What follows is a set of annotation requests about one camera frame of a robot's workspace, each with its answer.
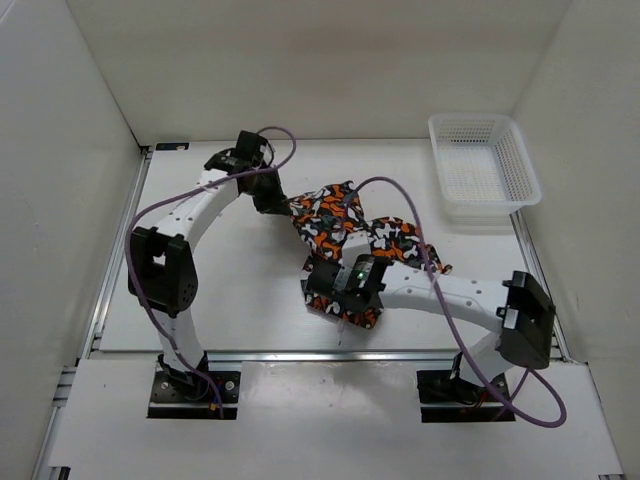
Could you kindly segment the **orange camouflage patterned shorts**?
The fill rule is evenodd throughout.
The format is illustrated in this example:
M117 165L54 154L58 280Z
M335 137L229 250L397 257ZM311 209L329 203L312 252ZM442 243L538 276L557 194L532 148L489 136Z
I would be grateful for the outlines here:
M449 274L453 269L452 265L441 261L431 244L426 246L428 257L423 257L418 247L416 225L394 216L368 220L352 181L329 184L317 191L302 193L290 198L288 205L291 222L310 249L307 259L317 255L351 266L353 263L343 259L342 246L348 234L365 231L369 237L370 254L399 261L412 268L429 268L442 275ZM341 321L371 329L378 319Z

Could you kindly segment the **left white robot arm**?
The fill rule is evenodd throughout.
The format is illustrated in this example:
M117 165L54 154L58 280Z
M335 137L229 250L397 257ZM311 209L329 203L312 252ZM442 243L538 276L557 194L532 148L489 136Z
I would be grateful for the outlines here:
M197 244L242 195L250 196L261 214L291 212L267 131L241 131L233 147L205 162L193 189L143 209L126 233L129 291L158 333L159 364L169 383L188 400L221 400L191 314L198 290Z

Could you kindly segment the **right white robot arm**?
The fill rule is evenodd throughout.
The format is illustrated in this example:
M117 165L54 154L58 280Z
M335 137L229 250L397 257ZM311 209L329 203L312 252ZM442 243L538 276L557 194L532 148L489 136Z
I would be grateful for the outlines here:
M302 281L304 291L349 314L404 309L449 314L488 331L456 360L449 387L460 399L480 393L513 367L544 370L550 364L555 306L528 272L515 270L502 282L435 276L374 255L351 266L317 259Z

